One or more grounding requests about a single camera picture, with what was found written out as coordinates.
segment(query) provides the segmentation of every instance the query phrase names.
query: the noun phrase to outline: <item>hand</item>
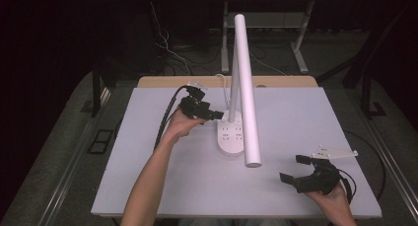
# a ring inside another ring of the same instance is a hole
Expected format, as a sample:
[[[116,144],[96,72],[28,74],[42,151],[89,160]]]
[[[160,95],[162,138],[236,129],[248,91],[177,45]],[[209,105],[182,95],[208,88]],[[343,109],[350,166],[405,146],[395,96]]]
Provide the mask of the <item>hand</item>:
[[[202,118],[188,118],[182,113],[181,109],[177,109],[172,115],[169,127],[165,134],[172,135],[175,138],[175,141],[178,141],[180,137],[188,135],[194,126],[204,122],[206,122],[206,120]]]
[[[347,195],[341,183],[328,195],[320,191],[305,193],[319,205],[326,218],[337,226],[357,225],[351,214]]]

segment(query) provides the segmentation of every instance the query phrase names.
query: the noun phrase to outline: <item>person's right hand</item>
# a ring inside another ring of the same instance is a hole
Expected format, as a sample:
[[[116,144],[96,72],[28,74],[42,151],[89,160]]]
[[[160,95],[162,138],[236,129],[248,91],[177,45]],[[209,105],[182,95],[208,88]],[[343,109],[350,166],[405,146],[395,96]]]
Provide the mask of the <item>person's right hand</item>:
[[[352,226],[357,225],[351,214],[350,205],[348,203],[347,195],[341,183],[335,189],[323,195],[320,191],[313,191],[305,193],[308,197],[313,199],[319,205],[326,218],[337,226]]]

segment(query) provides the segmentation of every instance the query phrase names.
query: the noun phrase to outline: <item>black device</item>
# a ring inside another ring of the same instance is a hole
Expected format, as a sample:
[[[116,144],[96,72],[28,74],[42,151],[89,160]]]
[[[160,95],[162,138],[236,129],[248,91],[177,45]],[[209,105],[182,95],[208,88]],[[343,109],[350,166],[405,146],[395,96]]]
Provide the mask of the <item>black device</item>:
[[[218,111],[210,111],[210,104],[202,102],[205,93],[199,88],[187,86],[188,96],[181,99],[179,107],[184,115],[189,118],[200,117],[203,119],[221,119],[224,113]]]
[[[350,184],[340,175],[340,170],[332,165],[329,160],[297,155],[296,162],[306,165],[313,164],[313,173],[300,178],[280,173],[282,183],[292,185],[298,193],[321,191],[322,194],[329,194],[341,180],[345,186],[348,202],[351,202],[353,193]]]

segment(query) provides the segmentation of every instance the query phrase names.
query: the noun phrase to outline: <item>forearm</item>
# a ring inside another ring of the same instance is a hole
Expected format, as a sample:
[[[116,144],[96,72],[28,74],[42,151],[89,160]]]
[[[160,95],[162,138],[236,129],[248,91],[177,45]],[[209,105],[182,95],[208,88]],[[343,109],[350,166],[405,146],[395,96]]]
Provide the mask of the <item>forearm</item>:
[[[129,195],[121,225],[153,225],[176,141],[172,135],[161,139]]]

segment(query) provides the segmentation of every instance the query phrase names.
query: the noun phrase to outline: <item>white cylinder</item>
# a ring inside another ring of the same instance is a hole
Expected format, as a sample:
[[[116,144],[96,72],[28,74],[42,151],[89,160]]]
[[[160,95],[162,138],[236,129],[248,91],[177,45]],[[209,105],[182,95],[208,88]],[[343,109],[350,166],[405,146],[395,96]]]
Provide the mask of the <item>white cylinder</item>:
[[[258,128],[255,117],[254,95],[252,92],[252,74],[249,61],[248,42],[246,38],[245,18],[235,16],[236,47],[240,73],[240,95],[244,127],[245,165],[249,168],[261,166],[258,142]]]

